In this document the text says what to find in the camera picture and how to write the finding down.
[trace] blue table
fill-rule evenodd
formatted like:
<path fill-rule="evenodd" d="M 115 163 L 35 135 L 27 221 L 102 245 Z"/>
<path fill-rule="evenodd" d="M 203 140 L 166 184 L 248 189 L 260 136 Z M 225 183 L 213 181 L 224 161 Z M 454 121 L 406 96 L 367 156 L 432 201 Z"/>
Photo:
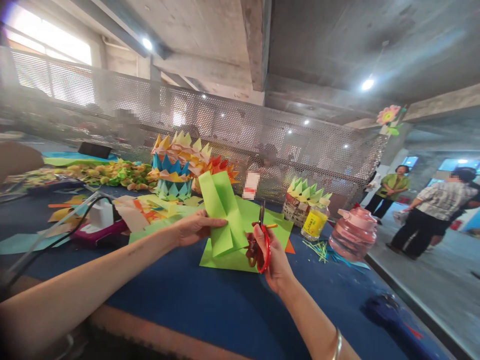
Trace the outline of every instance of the blue table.
<path fill-rule="evenodd" d="M 115 196 L 129 193 L 105 186 L 102 190 Z M 1 204 L 0 240 L 16 233 L 46 229 L 55 210 L 49 209 L 48 204 L 62 203 L 71 197 L 54 193 Z M 277 205 L 268 207 L 281 210 Z M 331 231 L 327 225 L 322 236 L 328 237 Z M 405 349 L 361 312 L 367 298 L 391 289 L 371 270 L 359 271 L 333 261 L 320 263 L 318 256 L 302 243 L 296 227 L 290 239 L 296 254 L 287 256 L 295 276 L 358 355 L 362 359 L 408 359 Z M 242 271 L 200 267 L 205 243 L 203 240 L 162 257 L 118 290 L 107 305 L 248 358 L 309 358 L 290 314 L 264 278 Z M 42 255 L 26 275 L 44 281 L 110 251 L 77 249 L 67 243 Z M 8 267 L 19 257 L 0 256 L 1 266 Z M 402 311 L 408 324 L 425 335 L 410 313 Z M 423 341 L 439 353 L 439 359 L 447 359 L 433 339 L 425 336 Z"/>

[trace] plastic bottle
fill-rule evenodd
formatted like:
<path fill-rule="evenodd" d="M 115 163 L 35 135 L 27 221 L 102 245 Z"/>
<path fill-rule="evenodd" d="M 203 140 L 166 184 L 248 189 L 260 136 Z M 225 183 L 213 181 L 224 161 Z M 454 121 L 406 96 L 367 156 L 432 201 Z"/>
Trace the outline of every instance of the plastic bottle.
<path fill-rule="evenodd" d="M 321 198 L 317 206 L 313 206 L 306 217 L 305 224 L 301 228 L 301 234 L 310 242 L 318 241 L 327 220 L 330 216 L 330 200 Z"/>
<path fill-rule="evenodd" d="M 328 243 L 344 259 L 360 261 L 377 240 L 377 220 L 361 207 L 339 209 L 338 213 L 343 218 L 337 221 Z"/>

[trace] yellow label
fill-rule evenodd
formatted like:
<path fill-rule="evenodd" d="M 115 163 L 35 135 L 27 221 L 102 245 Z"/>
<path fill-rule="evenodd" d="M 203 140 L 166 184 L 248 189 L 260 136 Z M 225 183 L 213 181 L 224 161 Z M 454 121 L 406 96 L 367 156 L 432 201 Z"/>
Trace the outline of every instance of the yellow label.
<path fill-rule="evenodd" d="M 318 238 L 328 219 L 324 213 L 317 210 L 310 210 L 303 225 L 303 230 L 305 230 L 308 235 Z"/>

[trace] yellow bottle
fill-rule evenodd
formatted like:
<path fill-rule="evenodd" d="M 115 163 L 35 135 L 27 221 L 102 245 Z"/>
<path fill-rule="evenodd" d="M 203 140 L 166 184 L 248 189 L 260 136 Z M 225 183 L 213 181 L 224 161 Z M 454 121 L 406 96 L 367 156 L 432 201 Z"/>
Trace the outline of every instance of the yellow bottle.
<path fill-rule="evenodd" d="M 320 237 L 327 220 L 330 216 L 330 211 L 328 206 L 330 205 L 330 200 L 326 198 L 321 198 L 317 206 L 313 206 L 306 217 L 305 224 L 301 229 L 301 234 L 305 239 L 316 242 Z"/>

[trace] pink bottle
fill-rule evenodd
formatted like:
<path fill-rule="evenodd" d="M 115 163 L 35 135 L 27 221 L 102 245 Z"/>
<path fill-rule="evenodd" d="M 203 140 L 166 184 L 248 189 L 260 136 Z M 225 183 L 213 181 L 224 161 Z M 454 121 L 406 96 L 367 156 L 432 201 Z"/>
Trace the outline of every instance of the pink bottle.
<path fill-rule="evenodd" d="M 343 218 L 337 221 L 328 243 L 344 259 L 360 261 L 377 240 L 377 220 L 361 207 L 339 209 L 338 213 Z"/>

